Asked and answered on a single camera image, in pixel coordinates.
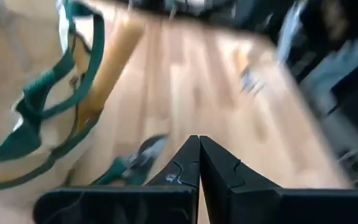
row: canvas bag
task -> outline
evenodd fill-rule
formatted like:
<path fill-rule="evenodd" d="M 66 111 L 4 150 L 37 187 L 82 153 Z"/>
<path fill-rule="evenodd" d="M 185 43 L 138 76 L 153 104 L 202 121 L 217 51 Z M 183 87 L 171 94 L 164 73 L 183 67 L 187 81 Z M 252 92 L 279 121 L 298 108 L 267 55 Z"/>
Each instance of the canvas bag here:
<path fill-rule="evenodd" d="M 54 29 L 53 26 L 45 26 L 49 32 L 53 31 L 56 39 L 49 40 L 49 35 L 38 35 L 39 30 L 18 29 L 18 36 L 23 37 L 23 43 L 29 44 L 29 51 L 37 48 L 30 45 L 34 42 L 53 49 L 51 43 L 57 40 L 56 49 L 61 56 L 56 60 L 48 57 L 46 62 L 41 62 L 48 64 L 50 70 L 41 75 L 35 75 L 37 72 L 34 70 L 37 69 L 29 69 L 35 73 L 27 73 L 20 66 L 14 70 L 15 60 L 10 60 L 17 57 L 8 57 L 9 49 L 5 52 L 0 50 L 0 69 L 5 63 L 11 67 L 10 70 L 0 70 L 0 76 L 5 75 L 0 78 L 0 83 L 15 80 L 15 75 L 24 76 L 21 81 L 30 83 L 24 87 L 22 98 L 14 104 L 9 97 L 20 96 L 17 91 L 24 84 L 15 83 L 12 88 L 2 88 L 6 93 L 0 91 L 4 93 L 0 94 L 0 111 L 5 109 L 1 114 L 7 114 L 6 117 L 0 115 L 0 223 L 33 223 L 31 212 L 37 198 L 65 183 L 75 162 L 91 147 L 93 126 L 98 117 L 89 121 L 84 129 L 76 130 L 77 105 L 87 94 L 103 56 L 104 20 L 100 14 L 79 2 L 58 2 L 57 12 L 55 21 L 58 26 L 55 24 Z M 93 19 L 92 48 L 88 48 L 81 35 L 76 33 L 75 16 Z M 25 19 L 18 21 L 24 29 L 34 28 Z M 2 44 L 8 46 L 7 42 L 0 40 L 0 46 Z M 78 60 L 89 61 L 84 70 L 75 66 Z M 12 104 L 12 110 L 6 109 Z M 4 119 L 7 117 L 17 118 L 18 121 L 9 127 L 11 123 Z M 13 131 L 3 138 L 3 131 L 9 129 Z"/>
<path fill-rule="evenodd" d="M 55 1 L 45 1 L 43 10 L 25 3 L 0 0 L 0 143 L 19 118 L 10 110 L 24 85 L 39 78 L 62 56 Z M 38 12 L 24 13 L 34 9 Z"/>

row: wooden floor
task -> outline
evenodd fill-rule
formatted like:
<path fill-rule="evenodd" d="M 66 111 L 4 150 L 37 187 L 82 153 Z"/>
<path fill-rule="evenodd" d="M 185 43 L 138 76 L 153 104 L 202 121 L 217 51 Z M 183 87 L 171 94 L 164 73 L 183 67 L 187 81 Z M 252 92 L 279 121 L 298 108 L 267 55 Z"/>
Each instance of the wooden floor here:
<path fill-rule="evenodd" d="M 112 1 L 89 3 L 103 12 L 111 38 L 125 10 L 117 10 Z M 131 16 L 144 21 L 146 32 L 106 103 L 91 155 L 97 166 L 90 166 L 90 172 L 102 173 L 113 158 L 130 154 L 151 135 L 169 134 L 151 178 L 189 135 L 202 134 L 282 187 L 349 187 L 264 38 L 194 21 Z M 77 23 L 89 41 L 90 24 Z M 256 94 L 240 92 L 240 71 L 248 63 L 264 85 Z M 207 222 L 200 200 L 199 223 Z"/>

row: green strap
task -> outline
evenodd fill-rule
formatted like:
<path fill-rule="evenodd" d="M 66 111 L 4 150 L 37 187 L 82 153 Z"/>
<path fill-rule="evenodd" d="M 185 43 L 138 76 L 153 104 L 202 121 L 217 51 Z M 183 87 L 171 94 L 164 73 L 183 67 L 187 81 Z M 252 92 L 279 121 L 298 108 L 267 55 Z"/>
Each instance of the green strap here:
<path fill-rule="evenodd" d="M 86 53 L 88 53 L 88 54 L 92 53 L 91 48 L 88 46 L 88 44 L 86 44 L 86 41 L 85 41 L 84 37 L 81 34 L 75 32 L 74 38 L 80 40 L 80 43 L 82 43 Z"/>
<path fill-rule="evenodd" d="M 69 22 L 72 21 L 73 16 L 93 16 L 93 29 L 94 29 L 94 35 L 93 35 L 93 44 L 91 51 L 91 58 L 89 61 L 89 67 L 88 70 L 85 72 L 85 78 L 81 82 L 80 87 L 77 89 L 75 94 L 73 94 L 71 97 L 63 101 L 62 103 L 55 105 L 49 109 L 39 111 L 32 107 L 34 101 L 32 97 L 35 99 L 38 99 L 40 97 L 37 94 L 37 90 L 34 89 L 33 86 L 29 86 L 24 90 L 25 98 L 27 98 L 27 107 L 29 107 L 32 112 L 36 115 L 39 115 L 41 119 L 48 119 L 52 116 L 55 116 L 56 114 L 59 114 L 68 108 L 71 108 L 72 106 L 78 104 L 83 98 L 88 94 L 89 89 L 91 88 L 91 84 L 94 80 L 94 77 L 96 75 L 96 72 L 98 71 L 100 62 L 103 57 L 103 50 L 104 50 L 104 20 L 103 17 L 93 11 L 91 11 L 89 8 L 87 8 L 85 5 L 73 2 L 69 4 L 67 10 L 67 18 L 69 18 Z M 67 57 L 72 59 L 71 52 L 66 52 Z M 40 80 L 42 82 L 43 90 L 38 90 L 39 92 L 45 93 L 48 92 L 56 82 L 58 82 L 63 77 L 60 74 L 54 73 L 53 75 L 49 75 L 47 77 L 47 80 Z"/>
<path fill-rule="evenodd" d="M 74 15 L 83 15 L 84 12 L 91 14 L 90 10 L 84 10 L 86 6 L 78 3 L 71 2 L 66 6 L 67 11 L 74 10 Z M 67 16 L 69 20 L 72 20 L 71 14 Z M 100 15 L 95 16 L 94 18 L 94 40 L 100 39 L 102 36 L 102 41 L 94 41 L 94 49 L 103 49 L 104 48 L 104 21 Z M 91 50 L 91 61 L 89 63 L 88 74 L 89 77 L 85 77 L 85 80 L 82 84 L 81 91 L 85 94 L 88 92 L 86 87 L 90 87 L 91 82 L 93 81 L 92 74 L 96 73 L 103 51 L 98 52 Z M 66 50 L 61 60 L 49 71 L 47 71 L 42 78 L 29 85 L 24 90 L 24 99 L 22 99 L 16 106 L 16 111 L 18 111 L 23 117 L 23 124 L 15 130 L 13 133 L 8 135 L 6 140 L 0 145 L 0 162 L 9 161 L 12 159 L 18 159 L 24 157 L 31 152 L 37 150 L 41 145 L 41 139 L 39 139 L 40 125 L 42 122 L 42 117 L 39 111 L 42 111 L 45 105 L 45 101 L 50 89 L 67 75 L 72 68 L 75 66 L 73 61 L 70 48 Z"/>
<path fill-rule="evenodd" d="M 123 179 L 123 174 L 127 170 L 126 162 L 124 159 L 118 157 L 112 162 L 110 168 L 94 180 L 91 185 L 108 185 L 116 180 Z"/>
<path fill-rule="evenodd" d="M 0 190 L 6 189 L 9 187 L 15 187 L 20 184 L 25 184 L 28 181 L 31 181 L 40 175 L 46 173 L 49 171 L 56 163 L 56 161 L 63 156 L 67 155 L 78 143 L 80 143 L 84 138 L 89 134 L 89 132 L 92 130 L 92 128 L 95 126 L 95 124 L 98 122 L 99 116 L 97 116 L 95 119 L 89 121 L 85 129 L 81 132 L 73 136 L 70 140 L 66 141 L 61 146 L 57 147 L 55 150 L 53 150 L 50 157 L 47 159 L 47 161 L 33 170 L 32 172 L 29 172 L 26 175 L 23 175 L 19 178 L 16 178 L 14 180 L 6 181 L 0 183 Z"/>

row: green bag handle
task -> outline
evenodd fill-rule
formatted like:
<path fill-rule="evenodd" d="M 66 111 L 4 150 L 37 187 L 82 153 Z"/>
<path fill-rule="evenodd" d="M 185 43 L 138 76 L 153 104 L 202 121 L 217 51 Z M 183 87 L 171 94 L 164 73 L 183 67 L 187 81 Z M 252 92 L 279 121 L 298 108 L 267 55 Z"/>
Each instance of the green bag handle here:
<path fill-rule="evenodd" d="M 94 15 L 94 41 L 93 41 L 93 49 L 91 49 L 91 58 L 100 58 L 103 54 L 103 51 L 94 51 L 94 49 L 103 49 L 104 47 L 104 20 L 103 17 L 90 9 L 88 9 L 85 5 L 82 5 L 78 2 L 70 2 L 67 3 L 68 6 L 74 6 L 70 7 L 71 10 L 75 9 L 75 7 L 79 7 L 81 10 L 85 11 L 77 11 L 73 10 L 71 11 L 72 15 L 76 16 L 77 13 L 80 13 L 80 15 L 83 15 L 82 13 L 87 12 L 90 14 L 90 12 Z M 57 75 L 63 74 L 65 71 L 70 71 L 69 69 L 69 63 L 67 62 L 73 62 L 70 49 L 65 52 L 64 56 L 62 57 L 61 61 L 59 61 L 56 66 L 51 71 L 48 71 L 39 81 L 33 84 L 34 88 L 42 89 L 44 88 L 45 84 L 50 84 L 49 82 L 53 79 L 58 78 Z M 93 66 L 96 67 L 96 70 L 99 66 L 97 62 L 100 62 L 100 60 L 94 59 Z M 35 104 L 32 104 L 33 109 L 37 108 L 40 109 L 44 106 L 45 102 L 35 102 Z M 40 116 L 37 114 L 33 114 L 31 110 L 28 110 L 27 108 L 28 102 L 25 101 L 25 99 L 21 100 L 17 106 L 16 110 L 21 112 L 23 116 L 23 124 L 15 130 L 13 133 L 11 133 L 7 139 L 4 141 L 2 146 L 0 147 L 0 162 L 2 161 L 8 161 L 11 159 L 17 159 L 22 156 L 27 155 L 28 153 L 31 153 L 32 151 L 36 150 L 41 145 L 41 140 L 39 139 L 39 126 L 35 124 L 40 124 Z M 28 181 L 31 181 L 32 179 L 38 177 L 41 174 L 46 173 L 48 170 L 50 170 L 56 163 L 57 160 L 67 155 L 75 146 L 78 145 L 79 142 L 84 140 L 84 138 L 89 134 L 89 132 L 92 130 L 92 128 L 96 125 L 98 122 L 99 115 L 92 120 L 88 122 L 84 130 L 82 130 L 80 133 L 77 133 L 73 135 L 72 137 L 68 138 L 62 145 L 56 147 L 53 149 L 51 155 L 47 159 L 47 161 L 43 164 L 41 164 L 38 168 L 33 170 L 32 172 L 29 172 L 26 175 L 23 175 L 21 177 L 18 177 L 14 180 L 9 180 L 6 182 L 0 183 L 0 190 L 6 189 L 9 187 L 15 187 L 20 184 L 24 184 Z"/>
<path fill-rule="evenodd" d="M 87 8 L 85 5 L 79 2 L 67 3 L 66 10 L 80 8 Z M 77 13 L 83 15 L 82 11 L 72 11 L 67 15 L 67 18 L 72 21 L 70 28 L 75 33 L 75 28 L 72 16 L 76 16 Z M 88 82 L 87 85 L 82 84 L 82 92 L 85 94 L 88 92 L 86 87 L 90 88 L 93 77 L 99 67 L 101 57 L 103 56 L 104 48 L 104 20 L 100 14 L 91 11 L 87 8 L 87 14 L 94 15 L 94 36 L 93 36 L 93 48 L 91 49 L 91 61 L 89 63 L 88 79 L 85 77 L 84 83 Z M 53 85 L 67 75 L 72 68 L 75 66 L 70 48 L 67 48 L 61 60 L 49 71 L 37 80 L 35 83 L 29 85 L 24 90 L 24 98 L 16 106 L 16 111 L 19 112 L 23 117 L 22 125 L 15 130 L 13 133 L 8 135 L 6 140 L 0 145 L 0 162 L 9 161 L 12 159 L 18 159 L 24 157 L 31 152 L 34 152 L 41 146 L 41 139 L 39 138 L 40 125 L 42 117 L 35 113 L 41 111 L 44 108 L 46 97 L 53 87 Z"/>
<path fill-rule="evenodd" d="M 40 119 L 48 119 L 56 114 L 59 114 L 74 105 L 78 104 L 80 101 L 84 99 L 84 97 L 88 94 L 91 84 L 94 80 L 96 72 L 98 71 L 100 62 L 103 57 L 104 50 L 104 20 L 103 17 L 87 6 L 79 3 L 73 2 L 68 5 L 67 9 L 67 17 L 69 18 L 70 27 L 74 27 L 73 25 L 73 16 L 93 16 L 93 26 L 94 26 L 94 36 L 93 36 L 93 46 L 91 49 L 91 59 L 89 61 L 89 67 L 85 72 L 84 80 L 81 82 L 80 87 L 76 90 L 76 92 L 66 99 L 65 101 L 57 104 L 46 110 L 38 110 L 39 108 L 34 107 L 36 101 L 39 101 L 39 98 L 45 98 L 43 94 L 47 94 L 47 92 L 56 84 L 60 79 L 64 77 L 68 70 L 71 70 L 74 66 L 73 57 L 71 52 L 66 52 L 63 56 L 61 63 L 58 63 L 58 68 L 53 69 L 53 71 L 48 74 L 45 79 L 39 80 L 38 83 L 34 85 L 40 85 L 43 89 L 36 88 L 33 85 L 28 86 L 24 90 L 24 98 L 26 101 L 27 107 L 31 110 L 33 114 L 39 116 Z"/>

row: wooden handle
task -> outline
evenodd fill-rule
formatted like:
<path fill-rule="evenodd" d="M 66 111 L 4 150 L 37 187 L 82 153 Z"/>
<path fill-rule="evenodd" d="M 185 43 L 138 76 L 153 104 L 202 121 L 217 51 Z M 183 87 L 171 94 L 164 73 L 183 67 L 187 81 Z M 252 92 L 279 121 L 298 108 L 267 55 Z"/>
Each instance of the wooden handle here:
<path fill-rule="evenodd" d="M 103 59 L 88 96 L 80 105 L 79 131 L 85 127 L 90 118 L 104 108 L 111 90 L 117 83 L 143 33 L 144 27 L 139 21 L 128 19 L 118 25 L 116 35 L 104 51 Z"/>

